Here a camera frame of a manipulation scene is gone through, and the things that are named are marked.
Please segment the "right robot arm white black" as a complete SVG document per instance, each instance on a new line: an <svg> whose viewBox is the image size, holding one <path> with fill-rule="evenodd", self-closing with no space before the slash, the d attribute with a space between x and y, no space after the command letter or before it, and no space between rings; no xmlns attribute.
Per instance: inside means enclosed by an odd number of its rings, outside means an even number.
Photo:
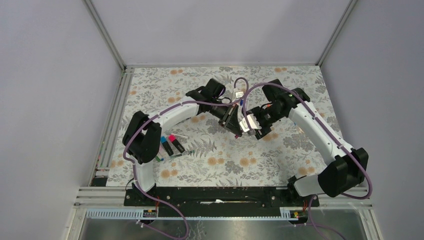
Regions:
<svg viewBox="0 0 424 240"><path fill-rule="evenodd" d="M350 197L347 191L363 182L367 182L368 192L362 199L370 197L373 185L366 172L369 155L364 148L355 149L339 136L302 89L288 89L279 79L259 83L257 87L262 88L271 105L250 110L243 106L239 122L242 131L253 130L256 138L261 139L271 132L272 124L288 118L307 135L326 164L320 173L289 181L286 198L291 205L299 206L311 195Z"/></svg>

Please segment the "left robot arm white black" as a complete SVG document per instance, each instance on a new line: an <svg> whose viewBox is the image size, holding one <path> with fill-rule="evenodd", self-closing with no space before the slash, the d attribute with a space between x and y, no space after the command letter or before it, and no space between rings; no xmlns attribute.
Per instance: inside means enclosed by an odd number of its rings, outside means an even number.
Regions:
<svg viewBox="0 0 424 240"><path fill-rule="evenodd" d="M132 116L122 138L125 146L122 156L132 164L133 181L138 189L135 197L142 205L148 206L155 200L153 161L159 153L165 131L199 114L210 113L218 118L224 129L237 137L242 136L238 103L245 92L235 88L233 100L223 103L220 97L225 90L223 84L212 78L205 86L187 92L179 102L166 109L150 114L138 111Z"/></svg>

